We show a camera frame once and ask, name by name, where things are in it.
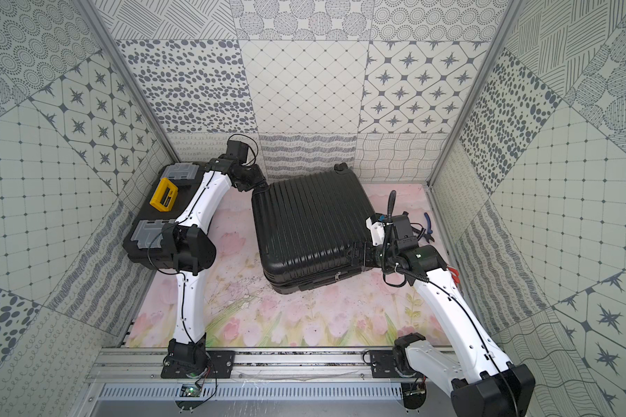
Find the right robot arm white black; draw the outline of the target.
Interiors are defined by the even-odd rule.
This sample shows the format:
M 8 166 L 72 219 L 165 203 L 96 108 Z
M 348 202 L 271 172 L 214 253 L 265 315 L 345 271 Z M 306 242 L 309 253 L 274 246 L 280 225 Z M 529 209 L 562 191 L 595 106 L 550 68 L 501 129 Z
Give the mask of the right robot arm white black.
M 433 382 L 450 396 L 458 416 L 525 416 L 535 377 L 511 361 L 472 313 L 457 271 L 436 248 L 420 245 L 407 214 L 375 214 L 366 227 L 372 241 L 356 252 L 363 265 L 403 276 L 403 285 L 430 306 L 456 355 L 450 358 L 425 336 L 410 333 L 394 342 L 398 374 Z

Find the black hard-shell suitcase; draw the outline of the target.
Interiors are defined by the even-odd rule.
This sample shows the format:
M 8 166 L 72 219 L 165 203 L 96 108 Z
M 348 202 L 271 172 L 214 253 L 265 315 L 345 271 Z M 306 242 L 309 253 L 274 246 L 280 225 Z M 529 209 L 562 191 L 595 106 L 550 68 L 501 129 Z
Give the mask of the black hard-shell suitcase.
M 375 210 L 346 163 L 253 192 L 264 276 L 277 293 L 320 288 L 375 267 Z

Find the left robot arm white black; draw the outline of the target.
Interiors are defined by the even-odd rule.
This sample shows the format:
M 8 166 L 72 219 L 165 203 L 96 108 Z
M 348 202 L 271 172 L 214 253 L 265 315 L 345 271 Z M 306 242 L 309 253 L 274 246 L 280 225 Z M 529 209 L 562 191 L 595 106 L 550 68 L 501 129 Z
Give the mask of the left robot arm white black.
M 244 134 L 233 134 L 226 151 L 203 165 L 200 184 L 181 215 L 167 222 L 158 240 L 168 274 L 177 278 L 177 326 L 164 360 L 166 370 L 179 368 L 189 377 L 210 373 L 203 319 L 204 289 L 216 256 L 216 245 L 208 236 L 211 221 L 225 194 L 261 188 L 265 177 L 257 165 L 257 142 Z

